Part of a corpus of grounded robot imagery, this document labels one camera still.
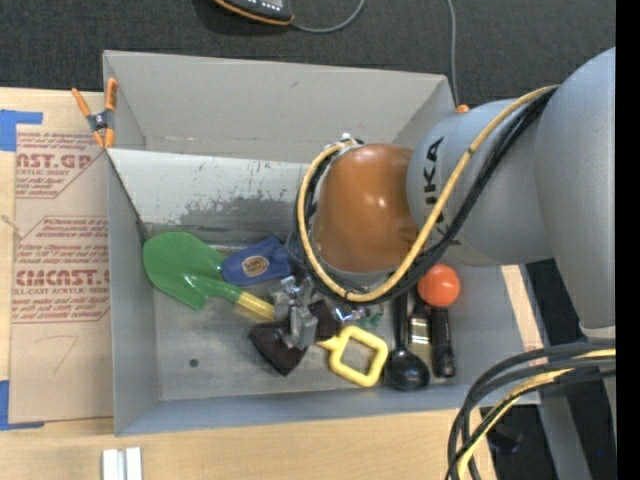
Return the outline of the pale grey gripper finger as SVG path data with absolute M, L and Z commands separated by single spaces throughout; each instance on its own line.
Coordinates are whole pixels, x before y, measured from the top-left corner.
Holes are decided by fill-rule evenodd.
M 302 328 L 303 322 L 297 315 L 289 316 L 289 328 L 282 335 L 283 343 L 289 348 L 295 348 L 301 350 L 302 345 Z
M 302 346 L 310 346 L 314 343 L 318 319 L 310 311 L 301 316 L 300 342 Z

